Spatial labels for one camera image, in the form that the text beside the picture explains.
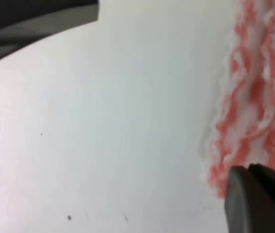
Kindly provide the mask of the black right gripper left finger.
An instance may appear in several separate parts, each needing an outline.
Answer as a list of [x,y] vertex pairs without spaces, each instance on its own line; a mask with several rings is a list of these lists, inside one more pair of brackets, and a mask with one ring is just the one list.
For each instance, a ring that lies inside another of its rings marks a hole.
[[275,202],[248,168],[230,169],[225,214],[230,233],[275,233]]

